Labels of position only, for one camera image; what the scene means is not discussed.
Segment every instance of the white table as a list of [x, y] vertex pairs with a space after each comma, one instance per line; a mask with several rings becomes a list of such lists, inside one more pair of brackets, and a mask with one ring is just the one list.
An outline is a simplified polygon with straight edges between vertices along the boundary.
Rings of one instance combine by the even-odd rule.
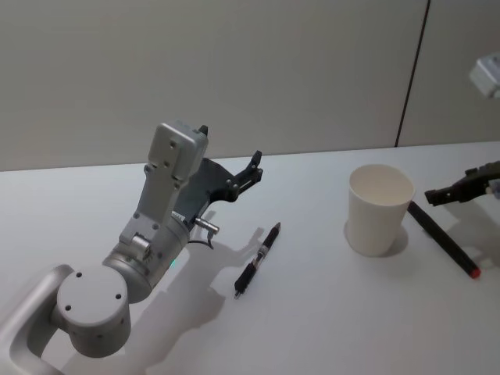
[[[88, 359], [58, 332], [44, 358], [68, 375], [497, 374], [500, 202], [432, 208], [423, 196], [497, 159], [500, 142], [265, 157], [260, 184], [212, 207], [222, 227], [215, 250], [190, 245], [154, 293], [131, 306], [124, 348]], [[247, 162], [221, 160], [234, 172]], [[481, 265], [479, 280], [409, 215], [408, 243], [403, 233], [391, 256], [368, 259], [348, 247], [348, 176], [366, 163], [412, 178], [416, 201]], [[0, 173], [0, 303], [49, 264], [99, 264], [143, 183], [142, 165]], [[275, 246], [235, 301], [255, 234], [262, 241], [277, 221]]]

